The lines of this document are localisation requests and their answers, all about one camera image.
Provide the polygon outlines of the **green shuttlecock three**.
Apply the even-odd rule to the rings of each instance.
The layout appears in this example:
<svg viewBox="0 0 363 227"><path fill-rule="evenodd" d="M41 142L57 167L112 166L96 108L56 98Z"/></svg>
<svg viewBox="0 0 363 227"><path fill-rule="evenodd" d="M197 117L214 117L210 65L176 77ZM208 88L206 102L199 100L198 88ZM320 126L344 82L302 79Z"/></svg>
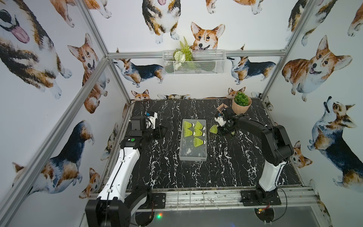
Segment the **green shuttlecock three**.
<svg viewBox="0 0 363 227"><path fill-rule="evenodd" d="M218 134L218 125L211 126L209 132L212 134Z"/></svg>

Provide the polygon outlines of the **green shuttlecock six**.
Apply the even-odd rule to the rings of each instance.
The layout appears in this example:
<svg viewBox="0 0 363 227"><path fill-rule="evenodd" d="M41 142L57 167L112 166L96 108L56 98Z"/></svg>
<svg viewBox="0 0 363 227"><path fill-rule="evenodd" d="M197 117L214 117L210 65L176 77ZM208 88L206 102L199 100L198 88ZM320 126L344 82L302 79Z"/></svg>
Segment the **green shuttlecock six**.
<svg viewBox="0 0 363 227"><path fill-rule="evenodd" d="M194 134L195 134L195 132L191 131L188 128L185 128L184 131L183 131L183 136L184 137L194 136Z"/></svg>

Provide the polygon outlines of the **green shuttlecock two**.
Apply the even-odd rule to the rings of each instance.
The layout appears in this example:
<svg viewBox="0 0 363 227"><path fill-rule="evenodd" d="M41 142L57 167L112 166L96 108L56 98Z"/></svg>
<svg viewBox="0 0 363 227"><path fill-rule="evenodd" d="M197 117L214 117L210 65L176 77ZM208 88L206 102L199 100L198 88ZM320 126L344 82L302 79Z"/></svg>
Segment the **green shuttlecock two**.
<svg viewBox="0 0 363 227"><path fill-rule="evenodd" d="M194 123L190 123L190 122L187 122L187 121L183 122L184 129L189 129L189 128L194 127L194 126L195 126Z"/></svg>

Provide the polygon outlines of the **green shuttlecock one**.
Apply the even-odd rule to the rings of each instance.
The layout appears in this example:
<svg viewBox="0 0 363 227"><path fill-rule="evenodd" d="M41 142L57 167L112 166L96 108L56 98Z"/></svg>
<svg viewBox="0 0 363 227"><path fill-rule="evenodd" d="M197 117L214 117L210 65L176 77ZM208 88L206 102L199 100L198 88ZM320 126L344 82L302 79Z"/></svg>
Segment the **green shuttlecock one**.
<svg viewBox="0 0 363 227"><path fill-rule="evenodd" d="M197 121L196 123L195 123L195 126L194 126L194 129L195 130L201 130L201 131L204 131L205 130L205 126L202 124L202 123L200 123L199 121Z"/></svg>

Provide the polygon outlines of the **clear plastic storage box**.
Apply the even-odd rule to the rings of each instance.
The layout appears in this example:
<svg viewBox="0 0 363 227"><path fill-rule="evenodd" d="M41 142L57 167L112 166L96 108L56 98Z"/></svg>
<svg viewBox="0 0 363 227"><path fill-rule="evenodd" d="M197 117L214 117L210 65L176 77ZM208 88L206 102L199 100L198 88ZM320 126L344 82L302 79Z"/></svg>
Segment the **clear plastic storage box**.
<svg viewBox="0 0 363 227"><path fill-rule="evenodd" d="M204 119L183 119L179 159L203 162L207 160L207 131Z"/></svg>

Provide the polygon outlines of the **green shuttlecock seven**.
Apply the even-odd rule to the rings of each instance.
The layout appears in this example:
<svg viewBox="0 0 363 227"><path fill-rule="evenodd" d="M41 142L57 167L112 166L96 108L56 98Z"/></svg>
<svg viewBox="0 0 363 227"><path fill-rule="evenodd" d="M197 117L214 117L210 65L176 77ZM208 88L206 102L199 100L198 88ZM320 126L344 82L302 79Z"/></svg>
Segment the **green shuttlecock seven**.
<svg viewBox="0 0 363 227"><path fill-rule="evenodd" d="M193 132L194 137L205 136L205 133L199 129L195 129Z"/></svg>

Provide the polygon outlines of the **green shuttlecock eight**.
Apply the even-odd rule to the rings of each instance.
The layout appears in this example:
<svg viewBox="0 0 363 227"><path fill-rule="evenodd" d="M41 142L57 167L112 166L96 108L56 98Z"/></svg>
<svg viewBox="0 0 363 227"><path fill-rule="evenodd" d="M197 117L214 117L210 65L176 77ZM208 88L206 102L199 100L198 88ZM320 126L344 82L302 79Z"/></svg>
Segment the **green shuttlecock eight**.
<svg viewBox="0 0 363 227"><path fill-rule="evenodd" d="M202 139L200 139L198 137L194 137L194 139L193 139L193 145L194 145L195 148L196 147L199 147L201 145L204 145L204 144L206 144L206 141L205 140L202 140Z"/></svg>

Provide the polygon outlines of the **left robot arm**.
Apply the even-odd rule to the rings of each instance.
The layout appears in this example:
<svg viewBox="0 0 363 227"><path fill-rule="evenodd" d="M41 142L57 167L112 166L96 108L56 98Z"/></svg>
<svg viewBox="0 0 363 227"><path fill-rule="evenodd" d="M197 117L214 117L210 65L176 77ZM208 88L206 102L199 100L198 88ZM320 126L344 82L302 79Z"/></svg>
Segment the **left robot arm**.
<svg viewBox="0 0 363 227"><path fill-rule="evenodd" d="M89 200L85 207L89 227L128 227L136 210L151 203L151 187L136 186L129 196L126 189L142 148L152 140L164 138L167 131L165 126L131 130L120 142L119 157L109 180L97 199Z"/></svg>

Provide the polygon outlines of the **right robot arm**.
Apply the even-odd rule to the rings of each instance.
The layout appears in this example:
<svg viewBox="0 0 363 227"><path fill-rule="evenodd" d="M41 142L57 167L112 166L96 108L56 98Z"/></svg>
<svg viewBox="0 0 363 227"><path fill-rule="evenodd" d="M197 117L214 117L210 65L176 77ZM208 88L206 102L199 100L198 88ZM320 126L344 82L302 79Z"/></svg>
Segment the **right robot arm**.
<svg viewBox="0 0 363 227"><path fill-rule="evenodd" d="M217 133L221 136L247 131L261 139L261 151L265 159L263 172L255 190L241 191L241 203L244 206L280 205L278 180L294 153L285 128L263 124L243 113L237 115L231 107L217 112L215 121L218 123Z"/></svg>

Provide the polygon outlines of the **pink slotted scoop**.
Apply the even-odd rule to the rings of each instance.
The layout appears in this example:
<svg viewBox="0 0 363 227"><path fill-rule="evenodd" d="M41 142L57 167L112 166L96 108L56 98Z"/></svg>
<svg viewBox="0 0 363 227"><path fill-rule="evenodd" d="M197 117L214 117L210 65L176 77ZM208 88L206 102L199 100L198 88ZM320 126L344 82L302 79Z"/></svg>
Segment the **pink slotted scoop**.
<svg viewBox="0 0 363 227"><path fill-rule="evenodd" d="M220 106L218 106L216 109L222 113L223 110L225 110L226 108L228 108L228 106L226 104L221 104Z"/></svg>

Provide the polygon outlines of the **pink pot with succulent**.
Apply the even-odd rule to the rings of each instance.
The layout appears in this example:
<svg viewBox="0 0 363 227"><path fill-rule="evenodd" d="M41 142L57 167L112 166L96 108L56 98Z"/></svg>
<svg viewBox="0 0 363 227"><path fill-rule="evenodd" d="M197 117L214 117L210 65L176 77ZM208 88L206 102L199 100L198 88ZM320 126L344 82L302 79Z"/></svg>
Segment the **pink pot with succulent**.
<svg viewBox="0 0 363 227"><path fill-rule="evenodd" d="M232 110L236 115L244 114L247 112L252 104L252 100L249 96L243 92L238 92L232 99Z"/></svg>

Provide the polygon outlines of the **green fern plant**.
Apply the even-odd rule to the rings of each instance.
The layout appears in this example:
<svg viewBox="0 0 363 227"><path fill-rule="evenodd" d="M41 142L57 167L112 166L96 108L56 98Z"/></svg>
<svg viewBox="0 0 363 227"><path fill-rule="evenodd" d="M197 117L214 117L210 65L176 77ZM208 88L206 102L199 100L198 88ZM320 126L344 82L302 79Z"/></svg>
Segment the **green fern plant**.
<svg viewBox="0 0 363 227"><path fill-rule="evenodd" d="M180 41L180 48L173 54L174 68L178 70L186 61L193 61L192 49L188 45L186 38L183 38L183 42Z"/></svg>

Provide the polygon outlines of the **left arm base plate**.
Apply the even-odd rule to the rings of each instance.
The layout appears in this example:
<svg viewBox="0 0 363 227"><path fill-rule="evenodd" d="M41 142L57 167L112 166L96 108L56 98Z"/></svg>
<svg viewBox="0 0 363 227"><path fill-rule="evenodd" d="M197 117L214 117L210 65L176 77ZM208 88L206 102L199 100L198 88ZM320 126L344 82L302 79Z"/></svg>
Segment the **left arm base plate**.
<svg viewBox="0 0 363 227"><path fill-rule="evenodd" d="M130 194L125 198L124 203L130 210L151 210L164 209L166 203L166 193L152 193L147 197L140 198L136 194Z"/></svg>

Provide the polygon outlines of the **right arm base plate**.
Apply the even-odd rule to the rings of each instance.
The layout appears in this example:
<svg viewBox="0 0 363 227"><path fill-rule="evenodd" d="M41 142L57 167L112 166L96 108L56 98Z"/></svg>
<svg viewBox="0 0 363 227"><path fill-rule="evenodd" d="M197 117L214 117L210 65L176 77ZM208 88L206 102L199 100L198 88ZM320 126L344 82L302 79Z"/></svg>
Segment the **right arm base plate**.
<svg viewBox="0 0 363 227"><path fill-rule="evenodd" d="M244 206L268 206L281 205L277 190L265 192L262 189L240 191L241 200Z"/></svg>

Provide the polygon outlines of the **aluminium front rail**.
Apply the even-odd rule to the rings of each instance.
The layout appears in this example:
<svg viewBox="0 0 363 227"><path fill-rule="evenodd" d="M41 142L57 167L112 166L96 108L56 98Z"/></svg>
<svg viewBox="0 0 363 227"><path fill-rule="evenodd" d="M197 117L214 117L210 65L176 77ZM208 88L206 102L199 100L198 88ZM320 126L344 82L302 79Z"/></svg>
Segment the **aluminium front rail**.
<svg viewBox="0 0 363 227"><path fill-rule="evenodd" d="M217 188L189 190L153 190L154 204L143 206L139 212L146 211L196 211L231 210L265 207L265 205L245 206L244 200L251 197L253 188ZM280 187L278 197L281 204L269 204L273 208L314 206L320 200L311 187Z"/></svg>

